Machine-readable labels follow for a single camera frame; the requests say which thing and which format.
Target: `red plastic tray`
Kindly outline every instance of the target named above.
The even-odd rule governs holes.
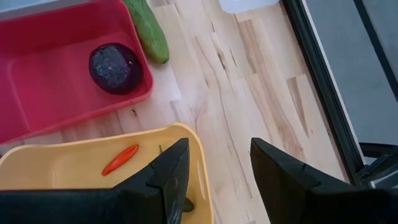
[[[90,77],[90,53],[117,42],[131,48],[144,81],[124,96]],[[0,142],[54,131],[147,98],[153,77],[118,0],[101,0],[0,23]]]

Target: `light wood surface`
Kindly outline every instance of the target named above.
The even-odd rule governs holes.
[[[170,47],[143,103],[2,145],[51,144],[185,123],[205,150],[215,223],[268,223],[249,147],[260,137],[347,180],[283,5],[227,14],[216,0],[150,0]]]

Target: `black table edge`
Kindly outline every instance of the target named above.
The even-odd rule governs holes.
[[[302,0],[283,0],[285,10],[297,37],[310,76],[319,95],[331,133],[343,161],[351,184],[371,188],[362,184],[356,175],[364,167],[358,145],[351,132],[349,122],[340,103],[337,91],[327,68],[320,46],[308,19]]]

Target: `gray floor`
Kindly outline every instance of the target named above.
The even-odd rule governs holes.
[[[398,1],[363,0],[383,49],[398,79]]]
[[[383,1],[394,2],[398,6],[396,0]],[[374,14],[383,14],[386,6],[378,4],[383,1],[368,0],[367,6],[373,8]],[[398,145],[398,104],[354,2],[306,2],[358,140]],[[383,43],[394,61],[398,56],[398,21],[395,19],[387,24],[383,21],[396,17],[397,11],[395,15],[389,12],[374,16],[377,24],[384,23],[379,31],[385,35]]]

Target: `white container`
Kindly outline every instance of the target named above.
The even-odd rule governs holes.
[[[279,0],[220,0],[221,7],[228,13],[246,12],[278,2]]]

